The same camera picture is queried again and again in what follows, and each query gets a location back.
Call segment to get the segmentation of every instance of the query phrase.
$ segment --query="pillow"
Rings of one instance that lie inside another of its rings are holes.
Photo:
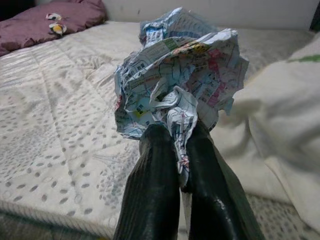
[[[52,13],[62,18],[46,19],[46,15]],[[66,26],[64,34],[72,34],[101,24],[106,19],[102,0],[54,0],[30,8],[13,18],[0,21],[0,56],[59,38],[49,27],[55,22]]]

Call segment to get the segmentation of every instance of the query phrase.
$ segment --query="blanket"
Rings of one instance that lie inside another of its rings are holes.
[[[320,231],[320,38],[234,95],[211,132],[247,192],[291,202]]]

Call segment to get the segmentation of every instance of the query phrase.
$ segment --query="mattress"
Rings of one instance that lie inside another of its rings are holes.
[[[313,37],[293,30],[238,32],[241,54],[250,60],[247,79]],[[140,48],[138,33],[138,23],[107,22],[0,57],[1,211],[113,235],[139,156],[138,141],[116,132],[114,70]],[[262,214],[263,207],[252,208]],[[268,216],[261,217],[267,225]],[[295,224],[297,238],[276,238],[261,226],[267,239],[299,239],[303,229]],[[180,228],[183,239],[185,224]]]

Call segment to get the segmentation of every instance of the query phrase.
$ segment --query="crumpled paper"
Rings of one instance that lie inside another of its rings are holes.
[[[166,126],[182,188],[189,177],[187,141],[198,118],[211,130],[218,111],[228,112],[243,88],[249,62],[240,57],[237,36],[180,7],[142,22],[141,50],[115,71],[117,131],[139,139],[150,124]]]

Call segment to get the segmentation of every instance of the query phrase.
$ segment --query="white blanket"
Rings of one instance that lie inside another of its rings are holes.
[[[211,136],[247,192],[289,201],[320,231],[320,38],[234,96]]]
[[[109,22],[0,57],[0,210],[111,236],[138,142],[115,130],[114,70],[138,23]],[[249,74],[310,34],[239,30]]]

